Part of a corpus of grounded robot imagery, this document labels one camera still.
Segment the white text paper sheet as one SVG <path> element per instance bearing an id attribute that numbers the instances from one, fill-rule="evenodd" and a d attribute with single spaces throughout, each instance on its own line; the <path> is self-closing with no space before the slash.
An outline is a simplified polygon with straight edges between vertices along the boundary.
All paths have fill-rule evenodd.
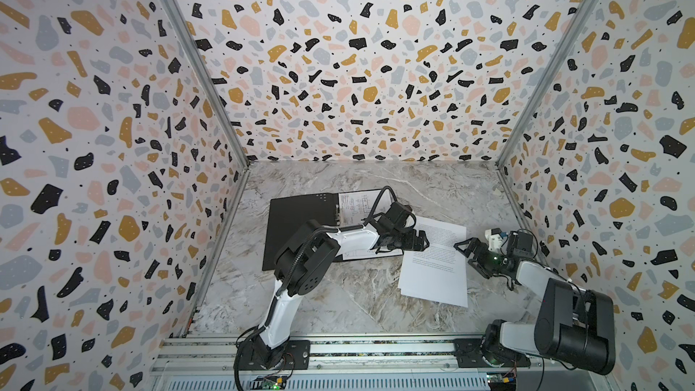
<path id="1" fill-rule="evenodd" d="M 419 218 L 430 246 L 423 252 L 404 252 L 398 288 L 404 296 L 468 307 L 466 258 L 454 245 L 468 238 L 467 229 L 431 218 Z"/>

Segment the white drawing paper sheet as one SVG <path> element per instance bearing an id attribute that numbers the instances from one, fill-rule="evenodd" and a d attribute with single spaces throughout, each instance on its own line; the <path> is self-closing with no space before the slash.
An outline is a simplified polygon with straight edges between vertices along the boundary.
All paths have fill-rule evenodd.
<path id="1" fill-rule="evenodd" d="M 345 227 L 362 226 L 380 193 L 379 189 L 338 194 L 338 222 L 341 233 L 340 251 L 334 262 L 368 260 L 382 257 L 402 256 L 399 249 L 389 251 L 385 246 L 376 246 L 379 234 L 373 226 L 366 230 L 344 231 Z"/>

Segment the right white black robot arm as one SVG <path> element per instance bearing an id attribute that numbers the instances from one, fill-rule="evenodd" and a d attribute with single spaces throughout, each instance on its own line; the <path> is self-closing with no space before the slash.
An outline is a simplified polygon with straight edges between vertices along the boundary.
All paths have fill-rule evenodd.
<path id="1" fill-rule="evenodd" d="M 454 244 L 483 278 L 503 278 L 509 290 L 523 287 L 540 300 L 534 323 L 494 320 L 476 347 L 456 340 L 457 355 L 472 354 L 491 367 L 526 367 L 530 358 L 555 360 L 566 369 L 606 376 L 615 367 L 612 299 L 580 288 L 539 262 L 532 231 L 486 232 Z"/>

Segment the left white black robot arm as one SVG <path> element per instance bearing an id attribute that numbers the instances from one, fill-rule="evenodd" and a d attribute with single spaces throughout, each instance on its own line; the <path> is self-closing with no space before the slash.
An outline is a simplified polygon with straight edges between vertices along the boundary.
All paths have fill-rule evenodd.
<path id="1" fill-rule="evenodd" d="M 303 224 L 279 251 L 273 298 L 260 324 L 238 343 L 237 356 L 248 356 L 262 369 L 281 363 L 304 296 L 320 285 L 335 258 L 355 252 L 423 252 L 430 242 L 415 223 L 412 208 L 394 202 L 385 213 L 371 213 L 355 226 Z"/>

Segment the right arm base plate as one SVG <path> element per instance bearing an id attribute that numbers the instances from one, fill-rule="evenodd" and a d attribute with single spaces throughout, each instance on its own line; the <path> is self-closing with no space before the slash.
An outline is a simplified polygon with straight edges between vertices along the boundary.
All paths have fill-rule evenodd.
<path id="1" fill-rule="evenodd" d="M 531 366 L 530 359 L 523 354 L 513 351 L 498 353 L 484 350 L 482 340 L 482 337 L 477 337 L 452 341 L 454 357 L 459 369 L 486 369 L 487 367 L 511 369 Z"/>

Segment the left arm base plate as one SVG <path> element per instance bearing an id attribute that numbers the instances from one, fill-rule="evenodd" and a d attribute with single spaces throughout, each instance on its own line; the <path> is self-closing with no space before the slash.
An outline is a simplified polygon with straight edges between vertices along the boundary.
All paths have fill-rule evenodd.
<path id="1" fill-rule="evenodd" d="M 306 370 L 309 367 L 311 342 L 289 339 L 275 349 L 270 349 L 260 337 L 241 344 L 235 358 L 240 371 L 278 369 Z"/>

